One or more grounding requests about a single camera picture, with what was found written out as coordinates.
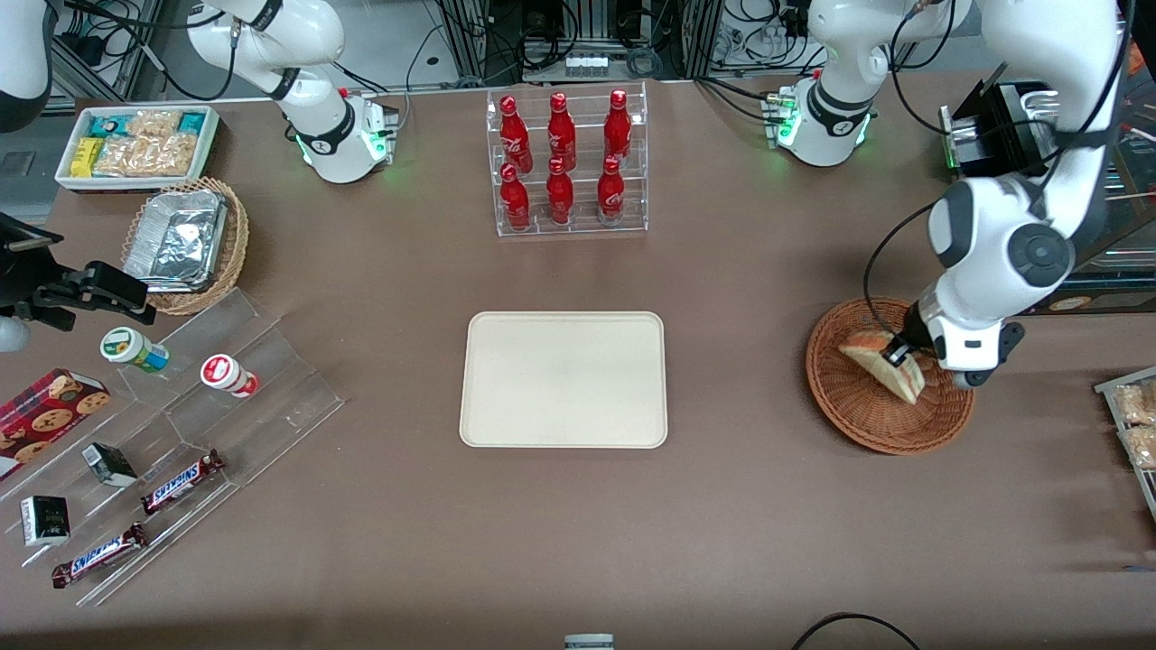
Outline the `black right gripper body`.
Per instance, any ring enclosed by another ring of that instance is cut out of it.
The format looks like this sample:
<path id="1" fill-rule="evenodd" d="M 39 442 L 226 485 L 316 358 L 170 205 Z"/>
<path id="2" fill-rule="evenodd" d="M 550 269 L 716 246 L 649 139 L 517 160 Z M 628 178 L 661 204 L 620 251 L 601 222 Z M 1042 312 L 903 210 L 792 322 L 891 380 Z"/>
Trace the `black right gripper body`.
<path id="1" fill-rule="evenodd" d="M 21 302 L 31 302 L 43 285 L 60 283 L 51 295 L 62 305 L 77 308 L 79 293 L 66 276 L 71 269 L 55 263 L 51 246 L 62 242 L 62 235 L 40 227 L 25 226 L 20 219 L 1 214 L 1 309 L 14 313 Z"/>

